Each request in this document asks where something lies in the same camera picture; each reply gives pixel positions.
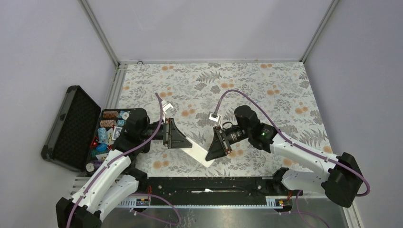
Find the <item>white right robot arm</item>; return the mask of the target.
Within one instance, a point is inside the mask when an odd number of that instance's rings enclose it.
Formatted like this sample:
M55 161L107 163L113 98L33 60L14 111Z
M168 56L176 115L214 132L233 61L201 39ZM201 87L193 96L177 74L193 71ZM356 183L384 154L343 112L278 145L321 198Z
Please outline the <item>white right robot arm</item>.
M213 128L213 141L205 156L207 162L229 155L232 144L248 140L258 150L289 158L309 169L308 172L278 169L272 183L277 195L284 196L290 190L316 192L345 208L350 207L358 197L363 180L354 156L346 152L342 155L329 154L298 145L273 126L261 123L247 105L237 107L234 114L236 125L226 129L220 126Z

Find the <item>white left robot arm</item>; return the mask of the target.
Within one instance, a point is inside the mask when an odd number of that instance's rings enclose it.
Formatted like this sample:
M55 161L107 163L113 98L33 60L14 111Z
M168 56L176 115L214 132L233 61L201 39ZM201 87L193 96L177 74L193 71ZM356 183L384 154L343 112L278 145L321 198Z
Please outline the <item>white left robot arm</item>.
M112 150L87 183L71 198L57 202L58 227L99 228L129 194L144 194L147 175L133 162L139 153L149 151L152 140L161 140L169 149L193 147L172 118L150 123L146 110L131 110Z

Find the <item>white remote control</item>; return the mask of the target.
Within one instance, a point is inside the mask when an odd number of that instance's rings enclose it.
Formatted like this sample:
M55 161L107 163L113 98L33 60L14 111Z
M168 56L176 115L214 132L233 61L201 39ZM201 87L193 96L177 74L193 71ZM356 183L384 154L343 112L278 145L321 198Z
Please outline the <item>white remote control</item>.
M209 168L214 162L214 160L206 161L208 151L198 144L193 144L191 148L181 148L181 150L206 168Z

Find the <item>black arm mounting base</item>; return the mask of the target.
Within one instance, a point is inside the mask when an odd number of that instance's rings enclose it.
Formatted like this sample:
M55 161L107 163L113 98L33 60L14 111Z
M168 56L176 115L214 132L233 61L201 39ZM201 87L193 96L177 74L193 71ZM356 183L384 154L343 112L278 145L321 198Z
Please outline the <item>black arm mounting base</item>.
M148 177L139 183L137 193L149 193L150 206L266 206L298 193L272 177Z

